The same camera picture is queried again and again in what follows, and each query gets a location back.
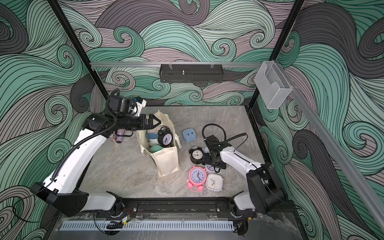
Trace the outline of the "small black alarm clock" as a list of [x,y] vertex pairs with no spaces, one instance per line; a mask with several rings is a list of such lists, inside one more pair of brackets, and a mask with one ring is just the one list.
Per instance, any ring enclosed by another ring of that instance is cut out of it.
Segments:
[[158,143],[162,147],[169,147],[173,139],[173,133],[169,127],[163,126],[160,128],[160,130],[158,131]]

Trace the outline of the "silver twin-bell alarm clock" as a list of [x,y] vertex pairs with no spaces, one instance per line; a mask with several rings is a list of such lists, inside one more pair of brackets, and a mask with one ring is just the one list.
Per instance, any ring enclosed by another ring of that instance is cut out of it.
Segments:
[[158,142],[158,139],[156,138],[156,139],[149,139],[149,145],[150,145],[150,147],[152,147],[155,145],[160,146],[161,144]]

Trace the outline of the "floral canvas tote bag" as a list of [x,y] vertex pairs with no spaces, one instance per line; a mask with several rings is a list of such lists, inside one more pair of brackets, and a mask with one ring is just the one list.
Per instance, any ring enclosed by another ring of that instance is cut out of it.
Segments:
[[[156,165],[159,176],[165,177],[180,170],[178,149],[182,146],[179,136],[176,134],[174,123],[171,121],[169,116],[160,111],[157,111],[154,115],[160,119],[162,123],[155,129],[138,131],[137,139],[139,141],[142,154],[149,156]],[[169,147],[163,147],[161,151],[151,154],[149,152],[149,139],[146,137],[146,133],[157,133],[163,126],[167,126],[171,129],[174,139]]]

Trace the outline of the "large round blue-rim clock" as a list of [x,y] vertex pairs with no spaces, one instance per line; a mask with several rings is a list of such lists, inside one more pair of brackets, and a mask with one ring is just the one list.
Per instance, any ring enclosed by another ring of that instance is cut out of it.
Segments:
[[154,139],[158,139],[159,135],[158,133],[149,133],[147,132],[146,133],[146,137],[149,139],[149,140],[154,140]]

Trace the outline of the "green round alarm clock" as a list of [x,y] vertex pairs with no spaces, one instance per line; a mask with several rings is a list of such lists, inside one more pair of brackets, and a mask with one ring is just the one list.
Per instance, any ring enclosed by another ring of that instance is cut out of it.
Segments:
[[163,147],[160,146],[160,145],[153,145],[153,146],[150,147],[149,152],[151,154],[153,154],[153,153],[156,153],[158,151],[161,151],[162,149],[163,149]]

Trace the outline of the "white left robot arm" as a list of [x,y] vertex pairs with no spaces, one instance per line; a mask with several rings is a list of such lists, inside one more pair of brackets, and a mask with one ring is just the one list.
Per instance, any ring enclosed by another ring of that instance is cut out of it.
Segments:
[[124,211],[123,199],[112,192],[89,194],[77,184],[96,151],[117,130],[151,130],[162,121],[159,114],[136,117],[112,117],[91,114],[84,122],[75,144],[65,154],[53,173],[41,183],[35,183],[31,192],[68,217],[85,211],[104,211],[109,218],[119,218]]

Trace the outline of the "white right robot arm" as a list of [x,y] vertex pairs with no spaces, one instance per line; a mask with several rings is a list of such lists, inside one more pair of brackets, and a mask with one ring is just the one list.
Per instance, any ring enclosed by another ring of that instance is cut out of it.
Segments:
[[271,163],[254,161],[234,147],[225,147],[223,144],[208,150],[206,164],[220,169],[229,165],[247,180],[248,190],[233,197],[238,215],[242,215],[246,210],[266,214],[287,199],[287,191]]

